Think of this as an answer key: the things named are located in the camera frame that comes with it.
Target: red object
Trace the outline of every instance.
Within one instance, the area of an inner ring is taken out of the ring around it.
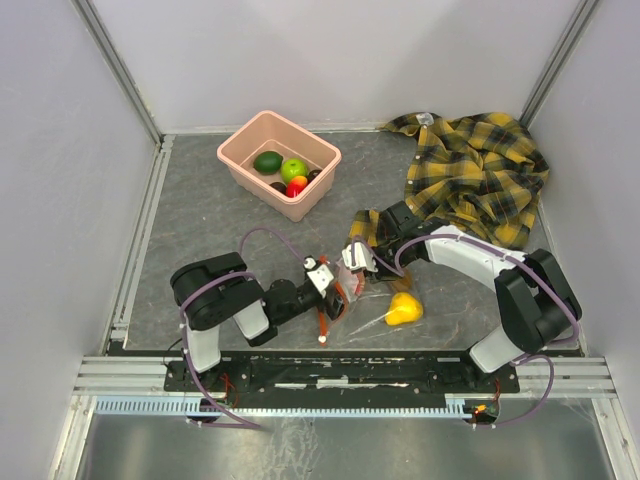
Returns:
[[[307,177],[303,177],[302,175],[298,177],[293,177],[293,179],[287,185],[287,197],[294,198],[302,193],[302,190],[305,189],[309,181]]]

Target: gray mat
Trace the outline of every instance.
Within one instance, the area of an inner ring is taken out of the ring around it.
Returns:
[[[392,133],[321,135],[343,155],[333,188],[299,223],[287,218],[238,186],[218,161],[223,135],[179,136],[173,147],[160,204],[136,294],[127,349],[163,349],[179,336],[177,307],[169,278],[187,263],[237,249],[252,227],[269,225],[282,231],[303,255],[337,258],[354,213],[384,209],[402,200],[415,140]],[[527,251],[548,248],[536,222]],[[278,278],[300,283],[303,274],[276,238],[255,233],[244,260],[263,287]],[[495,295],[449,268],[414,263],[425,316],[417,323],[391,328],[384,323],[391,294],[378,285],[359,300],[329,335],[329,349],[466,349],[499,323]],[[264,349],[309,350],[318,343],[315,312],[280,327]],[[222,349],[248,349],[233,323],[222,325]]]

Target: clear plastic bag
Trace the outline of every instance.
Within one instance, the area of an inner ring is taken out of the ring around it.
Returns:
[[[423,319],[424,308],[408,270],[405,270],[404,277],[392,282],[368,283],[364,274],[351,273],[339,260],[335,264],[334,276],[336,288],[347,306],[334,321],[328,321],[318,313],[319,342],[322,345],[348,346],[351,341],[368,333],[382,337]],[[350,324],[350,317],[357,318],[362,325]]]

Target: green mango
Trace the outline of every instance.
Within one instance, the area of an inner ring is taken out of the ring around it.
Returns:
[[[282,155],[278,152],[262,152],[253,161],[253,168],[263,175],[272,175],[280,170],[282,165]]]

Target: plaid shirt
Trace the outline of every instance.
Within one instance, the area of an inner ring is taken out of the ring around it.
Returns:
[[[505,113],[457,120],[413,113],[382,130],[418,140],[404,188],[416,215],[442,218],[495,245],[525,246],[549,166],[518,121]],[[378,212],[357,212],[354,235],[378,245]]]

